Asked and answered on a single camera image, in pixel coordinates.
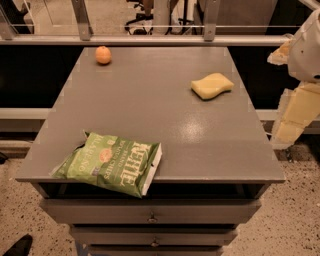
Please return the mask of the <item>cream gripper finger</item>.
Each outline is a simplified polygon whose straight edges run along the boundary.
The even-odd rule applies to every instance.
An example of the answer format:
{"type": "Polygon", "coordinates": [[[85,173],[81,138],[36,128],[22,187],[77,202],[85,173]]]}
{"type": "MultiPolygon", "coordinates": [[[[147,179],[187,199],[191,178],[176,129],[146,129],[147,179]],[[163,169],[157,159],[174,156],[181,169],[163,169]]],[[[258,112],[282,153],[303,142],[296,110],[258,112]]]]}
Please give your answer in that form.
{"type": "Polygon", "coordinates": [[[267,62],[274,65],[285,65],[288,63],[289,53],[291,49],[291,41],[283,43],[279,48],[272,52],[268,58],[267,62]]]}
{"type": "Polygon", "coordinates": [[[280,97],[272,127],[272,145],[293,145],[304,129],[320,115],[320,84],[301,82],[280,97]]]}

